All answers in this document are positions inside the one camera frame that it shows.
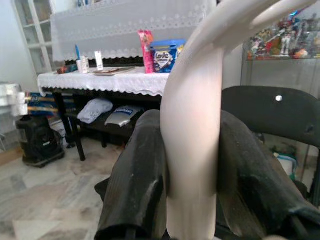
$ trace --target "lace curtain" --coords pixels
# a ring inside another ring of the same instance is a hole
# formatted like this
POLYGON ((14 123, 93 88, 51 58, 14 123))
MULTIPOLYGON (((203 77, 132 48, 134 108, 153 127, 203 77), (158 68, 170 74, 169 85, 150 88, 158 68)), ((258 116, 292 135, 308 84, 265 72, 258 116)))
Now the lace curtain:
POLYGON ((155 41, 188 39, 216 5, 214 0, 105 0, 51 16, 54 61, 142 57, 137 31, 151 30, 155 41))

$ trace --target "toy collection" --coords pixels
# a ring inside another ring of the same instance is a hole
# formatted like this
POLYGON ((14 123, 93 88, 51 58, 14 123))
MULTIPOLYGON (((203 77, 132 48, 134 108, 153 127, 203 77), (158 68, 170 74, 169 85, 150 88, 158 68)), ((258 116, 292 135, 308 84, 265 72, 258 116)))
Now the toy collection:
POLYGON ((301 19, 295 11, 248 42, 248 60, 320 58, 320 28, 317 14, 301 19))

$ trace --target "blue pen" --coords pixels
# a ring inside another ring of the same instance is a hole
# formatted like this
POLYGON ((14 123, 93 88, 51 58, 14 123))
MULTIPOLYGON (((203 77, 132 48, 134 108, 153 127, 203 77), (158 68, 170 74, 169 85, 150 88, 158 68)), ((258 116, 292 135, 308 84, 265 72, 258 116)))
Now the blue pen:
POLYGON ((78 57, 78 60, 80 60, 80 52, 79 52, 79 48, 77 45, 75 45, 75 52, 76 52, 76 55, 78 57))

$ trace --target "black speaker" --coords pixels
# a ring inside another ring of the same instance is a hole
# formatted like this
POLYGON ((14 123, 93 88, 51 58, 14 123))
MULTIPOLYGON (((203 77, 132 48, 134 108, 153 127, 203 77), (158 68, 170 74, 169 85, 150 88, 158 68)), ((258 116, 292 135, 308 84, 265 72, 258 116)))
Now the black speaker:
POLYGON ((24 116, 15 125, 26 165, 42 168, 65 156, 62 137, 50 128, 45 116, 24 116))

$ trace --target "chair backrest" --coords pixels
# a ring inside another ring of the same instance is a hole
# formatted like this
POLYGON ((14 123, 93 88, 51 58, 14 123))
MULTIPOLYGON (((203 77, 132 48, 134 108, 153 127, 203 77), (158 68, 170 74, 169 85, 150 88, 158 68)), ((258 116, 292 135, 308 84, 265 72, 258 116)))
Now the chair backrest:
POLYGON ((235 86, 222 91, 225 110, 257 133, 320 147, 320 101, 300 90, 235 86))

